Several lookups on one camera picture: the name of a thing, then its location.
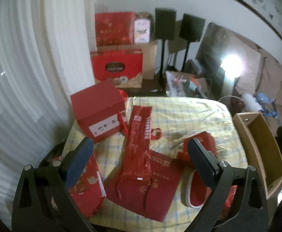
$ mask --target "tablecloth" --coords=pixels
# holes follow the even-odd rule
[[[196,98],[134,97],[128,98],[126,103],[128,119],[133,105],[152,106],[151,127],[159,127],[163,131],[161,139],[151,141],[150,149],[176,158],[185,138],[207,131],[215,139],[219,159],[226,160],[234,167],[247,167],[244,149],[225,105]],[[75,122],[63,155],[74,150],[83,138],[84,134]],[[121,164],[123,143],[124,136],[117,133],[95,144],[95,154],[103,179]],[[185,167],[164,222],[145,219],[108,199],[89,221],[127,232],[184,231],[199,211],[185,205],[185,189],[191,171]]]

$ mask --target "curtain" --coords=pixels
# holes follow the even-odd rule
[[[94,36],[84,0],[0,0],[0,218],[9,228],[23,167],[67,137],[70,95],[94,84]]]

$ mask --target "black speaker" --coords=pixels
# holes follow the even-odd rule
[[[205,20],[189,14],[183,15],[180,37],[188,42],[199,42],[204,29]]]
[[[177,12],[174,9],[155,9],[155,38],[174,40],[174,29]]]

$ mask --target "metal screw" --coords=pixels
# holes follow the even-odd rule
[[[28,165],[26,165],[26,166],[24,167],[24,170],[25,170],[25,171],[28,171],[28,170],[30,170],[31,168],[32,168],[32,166],[28,164]]]
[[[227,167],[228,164],[227,164],[227,162],[222,160],[222,161],[219,162],[219,165],[222,166],[222,167]]]
[[[255,168],[253,165],[251,165],[251,166],[250,166],[250,170],[252,170],[253,172],[255,172],[255,171],[256,171],[256,168]]]
[[[53,162],[54,167],[58,167],[60,165],[61,165],[61,162],[59,160],[56,160],[56,161]]]

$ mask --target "brown oval logo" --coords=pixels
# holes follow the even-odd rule
[[[105,69],[108,72],[122,72],[125,69],[125,65],[123,63],[114,61],[107,63]]]

